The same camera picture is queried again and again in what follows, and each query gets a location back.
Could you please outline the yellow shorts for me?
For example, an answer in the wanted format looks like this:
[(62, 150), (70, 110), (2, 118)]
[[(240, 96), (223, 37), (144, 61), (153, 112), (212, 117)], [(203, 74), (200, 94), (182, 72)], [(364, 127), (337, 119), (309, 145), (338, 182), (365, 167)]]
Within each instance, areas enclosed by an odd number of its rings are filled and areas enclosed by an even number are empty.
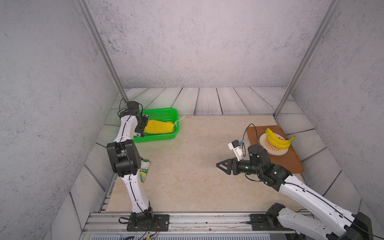
[(174, 131), (175, 124), (173, 122), (149, 120), (145, 127), (145, 133), (152, 135), (172, 134)]

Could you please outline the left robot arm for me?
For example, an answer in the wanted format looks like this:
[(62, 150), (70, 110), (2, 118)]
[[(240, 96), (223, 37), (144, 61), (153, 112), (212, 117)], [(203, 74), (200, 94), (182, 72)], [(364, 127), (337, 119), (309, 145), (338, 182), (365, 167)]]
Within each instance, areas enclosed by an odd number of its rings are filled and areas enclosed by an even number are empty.
[(135, 216), (148, 215), (151, 209), (140, 179), (142, 158), (134, 142), (134, 137), (145, 136), (144, 130), (149, 121), (141, 106), (135, 101), (126, 103), (126, 108), (119, 112), (121, 125), (117, 137), (107, 144), (112, 170), (126, 185)]

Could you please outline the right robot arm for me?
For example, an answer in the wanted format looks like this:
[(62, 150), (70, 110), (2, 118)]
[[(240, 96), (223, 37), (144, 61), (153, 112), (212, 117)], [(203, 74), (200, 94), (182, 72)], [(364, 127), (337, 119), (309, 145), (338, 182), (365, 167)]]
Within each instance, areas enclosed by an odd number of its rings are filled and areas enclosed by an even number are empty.
[(288, 207), (275, 203), (264, 217), (255, 221), (268, 230), (290, 229), (315, 240), (373, 240), (372, 221), (364, 213), (352, 212), (337, 206), (316, 193), (286, 168), (273, 164), (268, 152), (260, 145), (248, 148), (249, 160), (244, 159), (238, 141), (229, 144), (235, 158), (217, 163), (217, 168), (227, 175), (256, 175), (259, 182), (273, 188), (313, 214), (301, 215)]

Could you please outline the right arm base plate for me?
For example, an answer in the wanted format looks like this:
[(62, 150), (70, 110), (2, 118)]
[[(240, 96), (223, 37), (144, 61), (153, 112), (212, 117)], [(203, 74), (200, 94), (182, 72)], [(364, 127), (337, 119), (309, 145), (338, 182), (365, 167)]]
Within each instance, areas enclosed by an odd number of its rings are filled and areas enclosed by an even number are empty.
[(253, 231), (292, 231), (284, 228), (276, 217), (267, 214), (251, 214), (246, 224), (251, 225)]

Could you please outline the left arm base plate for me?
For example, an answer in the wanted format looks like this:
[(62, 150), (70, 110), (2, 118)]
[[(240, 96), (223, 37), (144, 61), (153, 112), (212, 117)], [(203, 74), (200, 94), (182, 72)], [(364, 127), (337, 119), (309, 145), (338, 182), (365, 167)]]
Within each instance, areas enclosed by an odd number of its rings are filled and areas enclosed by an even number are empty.
[(133, 214), (127, 223), (128, 232), (167, 232), (170, 215), (154, 214), (149, 217), (143, 213)]

